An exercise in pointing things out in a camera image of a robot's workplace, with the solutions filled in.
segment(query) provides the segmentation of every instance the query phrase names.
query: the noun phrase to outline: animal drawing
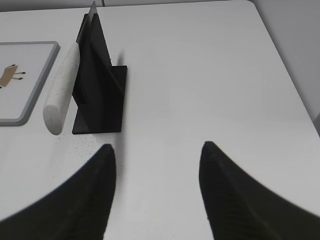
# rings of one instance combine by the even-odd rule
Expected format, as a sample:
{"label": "animal drawing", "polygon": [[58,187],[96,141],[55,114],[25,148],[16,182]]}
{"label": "animal drawing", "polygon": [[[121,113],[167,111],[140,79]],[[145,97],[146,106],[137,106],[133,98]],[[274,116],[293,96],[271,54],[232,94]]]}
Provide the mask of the animal drawing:
{"label": "animal drawing", "polygon": [[0,89],[2,87],[6,87],[8,83],[11,81],[11,79],[15,80],[21,80],[23,77],[14,77],[14,75],[17,74],[26,74],[26,72],[16,72],[18,68],[18,65],[12,64],[11,66],[8,66],[4,69],[4,72],[2,74],[2,77],[0,78]]}

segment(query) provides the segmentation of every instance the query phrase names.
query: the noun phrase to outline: white table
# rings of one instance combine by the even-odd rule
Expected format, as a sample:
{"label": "white table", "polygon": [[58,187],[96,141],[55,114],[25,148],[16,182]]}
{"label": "white table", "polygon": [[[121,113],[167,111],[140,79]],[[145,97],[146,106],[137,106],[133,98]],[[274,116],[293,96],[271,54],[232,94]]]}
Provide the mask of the white table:
{"label": "white table", "polygon": [[110,143],[117,185],[109,240],[211,240],[198,181],[208,140],[265,186],[320,215],[319,136],[248,1],[99,8],[112,62],[128,66],[123,131],[72,135],[72,100],[63,133],[51,135],[42,108],[86,12],[0,13],[0,42],[61,45],[28,123],[0,128],[1,219]]}

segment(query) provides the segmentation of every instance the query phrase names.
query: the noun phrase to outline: gray tray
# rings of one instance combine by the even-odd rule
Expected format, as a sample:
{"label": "gray tray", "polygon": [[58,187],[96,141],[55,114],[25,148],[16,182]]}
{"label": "gray tray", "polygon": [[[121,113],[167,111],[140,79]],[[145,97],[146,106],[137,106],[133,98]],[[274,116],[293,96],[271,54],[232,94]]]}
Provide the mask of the gray tray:
{"label": "gray tray", "polygon": [[0,42],[0,126],[28,121],[59,50],[56,41]]}

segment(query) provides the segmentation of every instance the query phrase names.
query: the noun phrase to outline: black stand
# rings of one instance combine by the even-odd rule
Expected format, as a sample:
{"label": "black stand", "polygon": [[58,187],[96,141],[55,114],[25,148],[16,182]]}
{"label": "black stand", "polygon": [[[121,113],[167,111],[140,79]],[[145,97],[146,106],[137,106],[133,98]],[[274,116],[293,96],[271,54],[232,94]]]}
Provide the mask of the black stand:
{"label": "black stand", "polygon": [[78,111],[72,133],[121,132],[127,66],[112,66],[97,13],[79,48],[80,66],[72,93]]}

